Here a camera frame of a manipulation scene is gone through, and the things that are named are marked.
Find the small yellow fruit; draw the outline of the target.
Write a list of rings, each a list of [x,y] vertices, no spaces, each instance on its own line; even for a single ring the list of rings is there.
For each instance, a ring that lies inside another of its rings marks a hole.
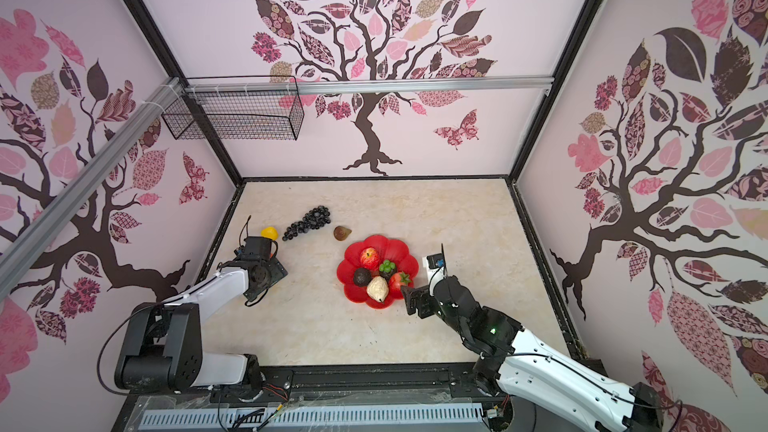
[[[275,227],[265,227],[261,230],[260,236],[272,241],[277,241],[279,239],[279,232]]]

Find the dark avocado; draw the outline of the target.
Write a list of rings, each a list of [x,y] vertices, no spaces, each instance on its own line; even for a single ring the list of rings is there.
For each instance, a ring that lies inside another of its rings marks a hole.
[[[358,268],[353,273],[353,284],[357,287],[367,287],[372,279],[371,271],[366,268]]]

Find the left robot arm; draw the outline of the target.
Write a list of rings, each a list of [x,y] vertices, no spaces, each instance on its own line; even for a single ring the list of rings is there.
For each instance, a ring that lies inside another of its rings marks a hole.
[[[99,385],[114,395],[186,393],[229,387],[261,393],[266,379],[253,354],[206,353],[202,325],[219,309],[240,297],[245,307],[260,304],[287,276],[278,260],[278,242],[248,236],[235,257],[186,292],[137,306],[119,326],[125,336],[109,386],[96,361]]]

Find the cream white pear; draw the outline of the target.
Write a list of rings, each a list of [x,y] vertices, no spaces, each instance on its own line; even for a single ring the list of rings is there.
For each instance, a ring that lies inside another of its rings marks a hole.
[[[389,296],[388,281],[381,277],[374,277],[366,287],[368,297],[376,303],[384,303]]]

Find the red strawberry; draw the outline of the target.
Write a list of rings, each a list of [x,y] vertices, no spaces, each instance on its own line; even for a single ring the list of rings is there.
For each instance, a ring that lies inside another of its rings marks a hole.
[[[411,287],[412,278],[408,273],[397,272],[390,277],[389,288],[392,293],[400,292],[403,286]]]

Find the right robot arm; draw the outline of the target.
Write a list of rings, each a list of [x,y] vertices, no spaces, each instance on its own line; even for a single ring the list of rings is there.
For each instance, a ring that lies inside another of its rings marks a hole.
[[[516,319],[481,305],[457,277],[435,272],[429,284],[403,286],[407,313],[436,316],[478,356],[475,383],[489,396],[514,396],[583,431],[661,431],[659,394],[595,372],[539,339]]]

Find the dark mangosteen green leaves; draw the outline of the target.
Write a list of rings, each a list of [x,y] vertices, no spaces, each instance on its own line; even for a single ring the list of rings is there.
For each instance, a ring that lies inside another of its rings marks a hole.
[[[386,281],[389,281],[390,278],[397,272],[397,265],[390,261],[390,260],[384,260],[379,265],[379,275],[383,277]]]

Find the red flower-shaped bowl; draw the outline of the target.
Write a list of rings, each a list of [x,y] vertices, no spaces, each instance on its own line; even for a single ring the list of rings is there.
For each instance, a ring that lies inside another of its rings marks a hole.
[[[419,264],[416,258],[411,255],[409,247],[405,242],[383,235],[369,236],[365,240],[353,243],[347,247],[343,260],[338,265],[336,271],[337,279],[343,285],[345,297],[353,303],[366,304],[373,309],[385,309],[395,301],[403,299],[401,291],[394,293],[389,291],[389,296],[384,303],[376,303],[368,297],[366,287],[357,287],[353,284],[353,273],[358,268],[363,268],[359,261],[360,253],[367,247],[373,247],[378,251],[381,263],[384,260],[390,260],[397,265],[397,272],[408,273],[413,281],[412,286],[419,274]],[[373,278],[380,276],[379,270],[371,271],[371,274]]]

